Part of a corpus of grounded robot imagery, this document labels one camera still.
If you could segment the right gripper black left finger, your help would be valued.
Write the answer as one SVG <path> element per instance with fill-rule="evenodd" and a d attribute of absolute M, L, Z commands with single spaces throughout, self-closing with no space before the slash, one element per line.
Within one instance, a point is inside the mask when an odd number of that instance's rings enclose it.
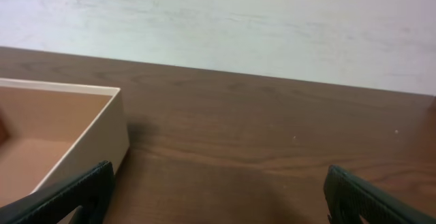
<path fill-rule="evenodd" d="M 1 208 L 2 223 L 102 223 L 114 191 L 112 163 L 57 182 Z"/>

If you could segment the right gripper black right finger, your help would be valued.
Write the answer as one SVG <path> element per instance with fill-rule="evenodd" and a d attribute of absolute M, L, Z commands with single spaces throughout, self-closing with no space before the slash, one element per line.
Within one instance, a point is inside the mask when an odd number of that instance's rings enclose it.
<path fill-rule="evenodd" d="M 331 224 L 435 224 L 430 217 L 337 165 L 330 165 L 324 196 Z"/>

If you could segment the white cardboard box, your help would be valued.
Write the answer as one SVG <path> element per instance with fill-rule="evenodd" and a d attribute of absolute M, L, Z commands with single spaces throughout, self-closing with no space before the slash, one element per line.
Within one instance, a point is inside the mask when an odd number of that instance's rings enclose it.
<path fill-rule="evenodd" d="M 1 79 L 1 205 L 129 148 L 121 89 Z"/>

